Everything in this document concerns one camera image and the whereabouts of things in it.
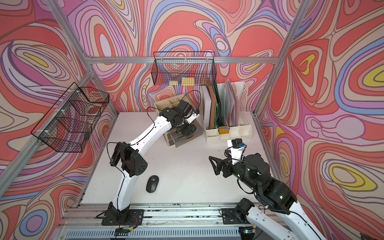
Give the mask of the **transparent top drawer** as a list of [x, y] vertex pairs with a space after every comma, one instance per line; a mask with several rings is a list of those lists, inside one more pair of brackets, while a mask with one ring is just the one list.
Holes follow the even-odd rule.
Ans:
[[189, 133], [187, 135], [183, 135], [183, 133], [177, 128], [172, 128], [171, 130], [167, 131], [166, 140], [168, 141], [168, 146], [174, 146], [175, 148], [178, 148], [202, 136], [203, 128], [200, 123], [197, 121], [193, 121], [192, 125], [195, 126], [193, 128], [194, 132]]

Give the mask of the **beige drawer organizer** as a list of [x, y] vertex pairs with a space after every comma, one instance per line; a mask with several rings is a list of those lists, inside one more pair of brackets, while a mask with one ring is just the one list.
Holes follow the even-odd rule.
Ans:
[[195, 108], [183, 95], [170, 97], [155, 103], [155, 110], [158, 112], [161, 120], [165, 120], [166, 125], [169, 127], [163, 134], [165, 140], [167, 131], [172, 128], [178, 128], [186, 123], [185, 118], [189, 116], [194, 109], [198, 108]]

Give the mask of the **black computer mouse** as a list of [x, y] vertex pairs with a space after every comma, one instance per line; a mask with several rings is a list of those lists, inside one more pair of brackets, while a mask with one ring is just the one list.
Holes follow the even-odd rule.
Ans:
[[159, 177], [156, 175], [151, 176], [148, 179], [147, 185], [146, 185], [146, 191], [148, 193], [154, 193], [158, 187], [159, 184]]
[[186, 136], [188, 135], [191, 135], [193, 134], [195, 131], [196, 131], [196, 126], [191, 124], [191, 125], [188, 125], [187, 127], [185, 127], [185, 129], [183, 129], [182, 133]]

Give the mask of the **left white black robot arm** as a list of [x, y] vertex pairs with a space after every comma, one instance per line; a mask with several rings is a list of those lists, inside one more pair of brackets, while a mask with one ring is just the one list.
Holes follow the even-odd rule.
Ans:
[[176, 107], [162, 109], [152, 124], [137, 138], [129, 143], [118, 142], [110, 157], [110, 165], [116, 167], [121, 163], [119, 170], [122, 177], [114, 199], [110, 202], [109, 210], [116, 210], [119, 214], [128, 210], [131, 195], [139, 175], [148, 167], [145, 161], [149, 148], [171, 129], [188, 137], [196, 131], [193, 122], [200, 116], [200, 110], [193, 108], [188, 102], [181, 100]]

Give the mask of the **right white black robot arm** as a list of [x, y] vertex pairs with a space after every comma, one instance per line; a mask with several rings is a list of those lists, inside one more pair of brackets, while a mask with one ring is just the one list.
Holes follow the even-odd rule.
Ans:
[[270, 165], [260, 154], [248, 155], [232, 163], [232, 158], [210, 156], [215, 175], [234, 176], [238, 184], [250, 188], [249, 195], [265, 209], [275, 213], [286, 226], [267, 216], [247, 198], [242, 198], [233, 209], [221, 209], [224, 224], [250, 224], [261, 229], [274, 240], [323, 240], [324, 235], [305, 214], [293, 191], [282, 181], [272, 177]]

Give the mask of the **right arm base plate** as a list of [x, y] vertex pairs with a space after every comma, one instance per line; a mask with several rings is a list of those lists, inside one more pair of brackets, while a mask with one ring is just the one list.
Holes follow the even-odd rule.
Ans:
[[245, 213], [237, 209], [219, 209], [224, 225], [247, 225], [249, 224]]

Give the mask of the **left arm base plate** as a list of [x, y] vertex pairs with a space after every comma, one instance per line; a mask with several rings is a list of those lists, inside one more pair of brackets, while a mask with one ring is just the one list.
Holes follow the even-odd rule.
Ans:
[[144, 210], [107, 210], [103, 219], [102, 226], [140, 226], [143, 222]]

